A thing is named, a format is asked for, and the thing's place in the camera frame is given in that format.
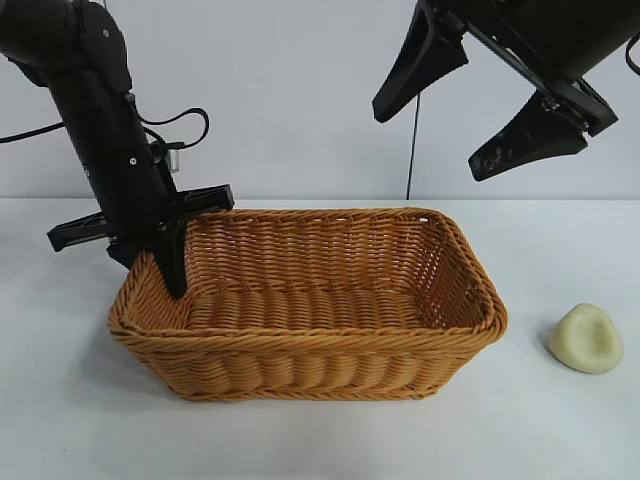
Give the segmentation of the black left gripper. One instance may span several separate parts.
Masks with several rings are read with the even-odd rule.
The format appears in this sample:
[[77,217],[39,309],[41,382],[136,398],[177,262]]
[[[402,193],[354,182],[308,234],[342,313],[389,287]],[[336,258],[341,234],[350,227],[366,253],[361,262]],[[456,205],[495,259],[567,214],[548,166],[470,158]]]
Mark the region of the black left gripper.
[[145,250],[153,253],[174,299],[187,291],[187,221],[202,213],[234,206],[228,184],[179,191],[157,143],[120,151],[104,142],[76,142],[100,211],[55,226],[47,233],[56,252],[108,238],[108,256],[127,269]]

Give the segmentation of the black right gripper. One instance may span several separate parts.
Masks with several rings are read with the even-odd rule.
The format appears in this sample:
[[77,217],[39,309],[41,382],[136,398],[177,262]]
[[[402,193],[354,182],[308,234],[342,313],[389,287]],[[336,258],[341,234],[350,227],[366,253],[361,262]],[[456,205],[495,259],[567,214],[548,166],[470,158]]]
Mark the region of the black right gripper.
[[400,52],[372,100],[375,120],[389,121],[424,89],[466,65],[465,33],[539,91],[469,158],[473,178],[484,181],[538,160],[578,154],[587,147],[582,131],[596,136],[617,121],[584,76],[639,33],[639,3],[417,4]]

